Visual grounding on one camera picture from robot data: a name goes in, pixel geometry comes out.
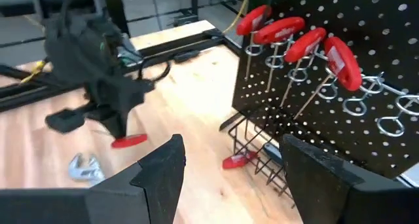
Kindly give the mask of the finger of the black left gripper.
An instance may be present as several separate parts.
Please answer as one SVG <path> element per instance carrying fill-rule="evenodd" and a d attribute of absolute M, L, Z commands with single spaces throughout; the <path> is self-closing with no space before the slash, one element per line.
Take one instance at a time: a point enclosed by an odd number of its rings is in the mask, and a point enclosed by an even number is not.
<path fill-rule="evenodd" d="M 154 82 L 141 82 L 138 88 L 130 96 L 130 109 L 143 104 L 145 101 L 145 95 L 154 89 Z"/>
<path fill-rule="evenodd" d="M 87 112 L 63 109 L 48 115 L 45 122 L 49 128 L 65 134 L 83 126 L 86 119 L 102 124 L 114 138 L 126 136 L 126 121 L 120 114 L 110 109 L 95 109 Z"/>

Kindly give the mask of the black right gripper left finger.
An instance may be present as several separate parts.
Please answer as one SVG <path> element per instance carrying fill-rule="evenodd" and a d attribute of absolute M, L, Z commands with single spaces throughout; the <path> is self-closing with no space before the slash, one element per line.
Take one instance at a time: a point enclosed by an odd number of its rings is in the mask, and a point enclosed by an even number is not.
<path fill-rule="evenodd" d="M 172 224 L 185 165 L 174 134 L 90 188 L 0 189 L 0 224 Z"/>

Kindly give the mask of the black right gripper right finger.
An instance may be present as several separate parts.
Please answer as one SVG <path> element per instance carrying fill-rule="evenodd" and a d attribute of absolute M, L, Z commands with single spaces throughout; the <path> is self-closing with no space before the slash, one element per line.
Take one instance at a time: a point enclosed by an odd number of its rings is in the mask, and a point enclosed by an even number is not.
<path fill-rule="evenodd" d="M 304 224 L 419 224 L 419 188 L 281 138 L 285 180 Z"/>

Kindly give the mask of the silver pliers black handles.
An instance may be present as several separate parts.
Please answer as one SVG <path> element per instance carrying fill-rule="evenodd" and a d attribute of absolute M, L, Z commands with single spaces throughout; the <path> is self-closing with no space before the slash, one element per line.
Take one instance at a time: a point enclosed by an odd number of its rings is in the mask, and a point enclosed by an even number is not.
<path fill-rule="evenodd" d="M 77 153 L 68 166 L 68 174 L 75 181 L 87 181 L 94 186 L 105 180 L 105 174 L 101 169 L 98 158 L 91 154 L 84 163 L 82 153 Z"/>

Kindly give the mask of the red-handled screwdriver pair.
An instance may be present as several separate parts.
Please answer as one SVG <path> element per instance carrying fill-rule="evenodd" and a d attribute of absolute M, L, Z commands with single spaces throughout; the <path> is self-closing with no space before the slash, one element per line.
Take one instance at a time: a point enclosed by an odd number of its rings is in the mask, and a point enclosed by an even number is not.
<path fill-rule="evenodd" d="M 328 37 L 324 42 L 324 49 L 327 57 L 327 69 L 330 71 L 330 74 L 317 86 L 314 93 L 293 117 L 293 120 L 296 120 L 300 116 L 306 106 L 314 99 L 320 92 L 322 86 L 330 78 L 336 78 L 348 91 L 356 91 L 361 86 L 361 71 L 354 53 L 349 46 L 339 37 Z"/>

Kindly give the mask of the black perforated pegboard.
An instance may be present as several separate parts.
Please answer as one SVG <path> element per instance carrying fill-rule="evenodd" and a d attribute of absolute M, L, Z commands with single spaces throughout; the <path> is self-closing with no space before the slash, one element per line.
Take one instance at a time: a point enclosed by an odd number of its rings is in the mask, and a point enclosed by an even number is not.
<path fill-rule="evenodd" d="M 382 74 L 385 82 L 408 94 L 419 93 L 419 0 L 249 0 L 249 6 L 272 5 L 272 20 L 299 16 L 305 31 L 324 28 L 331 37 L 341 38 L 354 53 L 362 74 Z M 291 65 L 274 70 L 266 91 L 269 68 L 265 59 L 274 47 L 251 59 L 250 79 L 245 80 L 247 56 L 241 55 L 232 105 L 243 111 L 246 105 L 262 99 L 280 104 L 287 88 Z M 325 61 L 315 58 L 307 69 L 308 79 L 293 84 L 284 107 L 296 113 L 327 76 Z M 346 98 L 360 98 L 360 91 L 348 92 L 336 84 L 338 95 L 331 101 L 315 97 L 293 130 L 303 140 L 324 147 L 372 172 L 395 178 L 419 163 L 419 117 L 400 116 L 405 133 L 393 138 L 381 134 L 375 119 L 397 115 L 397 95 L 384 90 L 369 96 L 367 112 L 353 117 L 342 111 Z"/>

